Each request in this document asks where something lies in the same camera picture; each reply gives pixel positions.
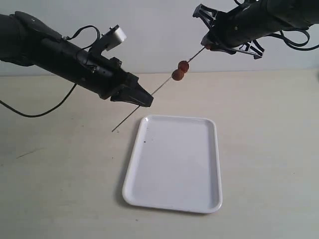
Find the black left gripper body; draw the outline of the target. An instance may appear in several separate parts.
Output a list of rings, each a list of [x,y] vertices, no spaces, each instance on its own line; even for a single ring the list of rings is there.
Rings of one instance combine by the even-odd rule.
[[[95,57],[80,47],[48,38],[37,46],[37,66],[107,99],[124,88],[135,89],[138,77],[125,72],[114,61]]]

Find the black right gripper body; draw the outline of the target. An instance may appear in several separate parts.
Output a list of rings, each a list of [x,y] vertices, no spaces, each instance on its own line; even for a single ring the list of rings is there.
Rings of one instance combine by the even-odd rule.
[[[215,36],[216,45],[254,59],[262,58],[265,51],[257,39],[277,31],[276,21],[267,12],[265,2],[242,3],[229,12],[200,4],[192,16],[204,22],[208,33]]]

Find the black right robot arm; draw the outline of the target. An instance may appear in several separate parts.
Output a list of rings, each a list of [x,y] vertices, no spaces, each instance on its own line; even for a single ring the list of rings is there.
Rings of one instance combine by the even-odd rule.
[[[196,7],[194,18],[201,19],[209,29],[201,45],[210,51],[248,54],[254,59],[263,57],[264,48],[258,43],[262,37],[284,41],[291,49],[312,51],[318,46],[306,47],[311,26],[319,22],[317,0],[244,0],[229,12],[212,9],[203,4]],[[296,43],[284,32],[297,31],[307,41]]]

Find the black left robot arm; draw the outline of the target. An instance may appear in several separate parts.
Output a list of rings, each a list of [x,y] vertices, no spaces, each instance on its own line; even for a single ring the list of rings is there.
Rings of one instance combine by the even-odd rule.
[[[116,25],[87,47],[79,47],[36,17],[22,11],[0,16],[0,59],[19,66],[36,65],[91,92],[101,99],[150,107],[153,96],[138,77],[121,68],[121,60],[102,56],[126,39]]]

